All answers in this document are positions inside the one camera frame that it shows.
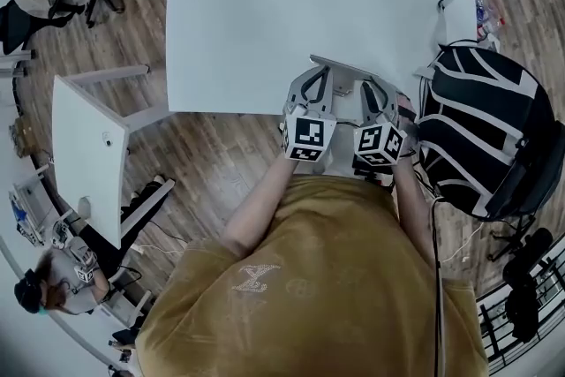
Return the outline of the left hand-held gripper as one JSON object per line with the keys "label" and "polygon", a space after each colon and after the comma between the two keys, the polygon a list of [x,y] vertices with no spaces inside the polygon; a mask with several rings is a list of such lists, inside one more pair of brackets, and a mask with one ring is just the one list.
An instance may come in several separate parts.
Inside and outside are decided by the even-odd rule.
{"label": "left hand-held gripper", "polygon": [[312,68],[290,84],[282,123],[282,150],[287,159],[318,162],[328,151],[337,125],[331,111],[334,78],[327,65]]}

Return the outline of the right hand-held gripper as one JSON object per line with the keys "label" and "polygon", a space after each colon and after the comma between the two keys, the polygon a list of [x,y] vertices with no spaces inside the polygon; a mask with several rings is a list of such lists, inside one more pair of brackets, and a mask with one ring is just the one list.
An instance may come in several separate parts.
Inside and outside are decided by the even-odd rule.
{"label": "right hand-held gripper", "polygon": [[[407,138],[407,133],[395,126],[397,89],[384,79],[371,79],[370,84],[364,81],[360,89],[363,124],[353,132],[354,154],[372,167],[393,166],[398,163]],[[389,121],[376,121],[378,108]]]}

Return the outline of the person's right forearm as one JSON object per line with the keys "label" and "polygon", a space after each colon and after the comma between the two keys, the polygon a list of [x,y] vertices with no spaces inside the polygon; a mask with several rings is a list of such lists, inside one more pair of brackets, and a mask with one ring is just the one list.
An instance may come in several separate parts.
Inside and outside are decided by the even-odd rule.
{"label": "person's right forearm", "polygon": [[413,165],[408,158],[393,168],[399,223],[419,255],[435,267],[433,234],[430,228],[431,208],[420,187]]}

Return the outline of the person's right hand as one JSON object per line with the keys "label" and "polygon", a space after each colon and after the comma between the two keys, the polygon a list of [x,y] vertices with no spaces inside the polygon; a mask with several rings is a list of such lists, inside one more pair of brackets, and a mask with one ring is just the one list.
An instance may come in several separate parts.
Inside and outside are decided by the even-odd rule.
{"label": "person's right hand", "polygon": [[397,95],[397,111],[403,124],[413,124],[417,118],[411,100],[405,94]]}

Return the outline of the grey metal hinge part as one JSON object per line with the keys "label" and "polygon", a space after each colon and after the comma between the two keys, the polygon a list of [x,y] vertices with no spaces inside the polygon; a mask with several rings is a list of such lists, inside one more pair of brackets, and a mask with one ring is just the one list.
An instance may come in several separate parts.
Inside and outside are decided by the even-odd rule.
{"label": "grey metal hinge part", "polygon": [[344,97],[349,94],[354,87],[356,80],[373,81],[375,74],[358,69],[356,67],[342,64],[325,57],[310,55],[310,60],[319,65],[328,66],[333,73],[333,92],[335,95]]}

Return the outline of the person's left forearm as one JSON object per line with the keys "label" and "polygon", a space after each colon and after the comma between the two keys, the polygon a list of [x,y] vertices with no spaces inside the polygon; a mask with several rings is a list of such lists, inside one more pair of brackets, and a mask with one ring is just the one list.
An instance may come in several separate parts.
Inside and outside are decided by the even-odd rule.
{"label": "person's left forearm", "polygon": [[228,220],[220,242],[238,258],[264,238],[297,166],[280,154]]}

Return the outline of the plastic bottle red cap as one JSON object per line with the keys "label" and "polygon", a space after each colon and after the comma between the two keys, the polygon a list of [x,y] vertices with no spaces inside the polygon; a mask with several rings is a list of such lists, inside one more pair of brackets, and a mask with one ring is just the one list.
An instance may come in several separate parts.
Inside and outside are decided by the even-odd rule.
{"label": "plastic bottle red cap", "polygon": [[503,17],[485,19],[477,27],[477,35],[480,39],[485,39],[489,34],[496,34],[505,25]]}

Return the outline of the person's mustard yellow shirt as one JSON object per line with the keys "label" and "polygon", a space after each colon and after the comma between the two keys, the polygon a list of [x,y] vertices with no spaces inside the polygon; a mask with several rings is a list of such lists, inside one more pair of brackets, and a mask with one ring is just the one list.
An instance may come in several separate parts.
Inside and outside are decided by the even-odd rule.
{"label": "person's mustard yellow shirt", "polygon": [[268,234],[238,258],[188,245],[136,340],[143,377],[433,377],[444,303],[446,377],[487,377],[469,283],[435,273],[382,188],[295,177]]}

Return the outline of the white metal table frame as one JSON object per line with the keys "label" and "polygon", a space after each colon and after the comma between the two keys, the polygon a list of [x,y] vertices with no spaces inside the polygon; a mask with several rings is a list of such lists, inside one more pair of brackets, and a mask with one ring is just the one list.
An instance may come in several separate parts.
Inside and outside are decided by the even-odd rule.
{"label": "white metal table frame", "polygon": [[35,59],[35,51],[21,50],[0,56],[0,79],[23,78],[26,76],[25,63]]}

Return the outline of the black folded chair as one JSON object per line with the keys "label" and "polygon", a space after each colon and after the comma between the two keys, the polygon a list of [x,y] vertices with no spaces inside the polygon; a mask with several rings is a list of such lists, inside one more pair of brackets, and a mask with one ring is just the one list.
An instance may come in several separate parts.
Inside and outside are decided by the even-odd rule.
{"label": "black folded chair", "polygon": [[522,343],[528,343],[538,332],[539,282],[531,275],[531,271],[540,265],[543,269],[542,281],[547,279],[552,267],[542,258],[552,243],[553,235],[548,229],[537,229],[525,238],[525,244],[502,270],[503,281],[511,288],[504,305],[505,314],[513,325],[512,336]]}

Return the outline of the brown cardboard box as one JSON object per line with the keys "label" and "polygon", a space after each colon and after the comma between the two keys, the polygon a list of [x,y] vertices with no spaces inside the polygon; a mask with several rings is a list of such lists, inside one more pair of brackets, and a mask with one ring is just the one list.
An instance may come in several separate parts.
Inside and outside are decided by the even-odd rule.
{"label": "brown cardboard box", "polygon": [[9,126],[9,134],[16,155],[20,158],[37,153],[37,141],[30,122],[25,117],[18,117]]}

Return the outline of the black metal railing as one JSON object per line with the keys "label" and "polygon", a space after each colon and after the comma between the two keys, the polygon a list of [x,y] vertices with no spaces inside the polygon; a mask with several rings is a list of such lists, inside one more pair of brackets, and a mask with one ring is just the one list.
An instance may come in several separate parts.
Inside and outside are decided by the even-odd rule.
{"label": "black metal railing", "polygon": [[513,336],[506,313],[511,287],[502,285],[477,301],[482,342],[491,377],[535,375],[562,348],[553,334],[565,333],[565,248],[553,249],[531,271],[536,283],[539,327],[528,343]]}

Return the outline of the black device with screen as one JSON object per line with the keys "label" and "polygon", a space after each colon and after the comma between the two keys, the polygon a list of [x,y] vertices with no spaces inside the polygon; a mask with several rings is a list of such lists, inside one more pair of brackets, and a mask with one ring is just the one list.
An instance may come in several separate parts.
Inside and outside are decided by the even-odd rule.
{"label": "black device with screen", "polygon": [[352,169],[356,177],[361,177],[368,183],[380,186],[389,193],[393,192],[395,182],[391,166],[371,166],[355,158],[352,163]]}

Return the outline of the black office chair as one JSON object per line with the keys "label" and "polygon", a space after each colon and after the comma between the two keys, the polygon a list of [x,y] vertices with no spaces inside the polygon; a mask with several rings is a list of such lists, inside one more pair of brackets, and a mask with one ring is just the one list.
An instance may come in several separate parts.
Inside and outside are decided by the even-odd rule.
{"label": "black office chair", "polygon": [[516,153],[507,176],[486,204],[486,218],[534,214],[554,193],[565,162],[565,129],[527,141]]}

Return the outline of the black swivel chair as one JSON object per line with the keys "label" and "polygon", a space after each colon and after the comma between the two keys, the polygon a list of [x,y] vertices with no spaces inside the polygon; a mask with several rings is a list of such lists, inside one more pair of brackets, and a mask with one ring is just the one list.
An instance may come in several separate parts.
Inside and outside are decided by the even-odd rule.
{"label": "black swivel chair", "polygon": [[0,8],[0,44],[5,55],[10,55],[20,45],[25,45],[31,36],[46,26],[62,28],[75,16],[86,14],[88,28],[95,25],[94,8],[99,1],[115,13],[124,12],[122,0],[88,0],[85,5],[70,5],[58,2],[55,13],[49,13],[46,19],[31,16],[21,10],[14,0]]}

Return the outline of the black and white striped backpack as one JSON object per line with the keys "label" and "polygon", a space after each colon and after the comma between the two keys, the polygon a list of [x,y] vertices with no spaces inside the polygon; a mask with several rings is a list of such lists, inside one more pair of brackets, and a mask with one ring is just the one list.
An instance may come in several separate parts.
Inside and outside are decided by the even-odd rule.
{"label": "black and white striped backpack", "polygon": [[546,90],[521,64],[490,49],[443,45],[423,76],[417,122],[432,187],[478,219],[528,140],[557,121]]}

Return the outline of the small white table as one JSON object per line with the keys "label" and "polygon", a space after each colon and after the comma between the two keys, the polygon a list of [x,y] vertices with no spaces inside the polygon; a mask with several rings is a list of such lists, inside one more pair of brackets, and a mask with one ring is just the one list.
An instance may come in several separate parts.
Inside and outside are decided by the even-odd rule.
{"label": "small white table", "polygon": [[[167,179],[148,200],[121,220],[124,166],[133,132],[170,115],[166,103],[127,117],[94,98],[84,85],[146,75],[146,65],[54,77],[52,93],[52,153],[56,188],[64,201],[116,248],[175,181]],[[108,132],[107,147],[102,134]]]}

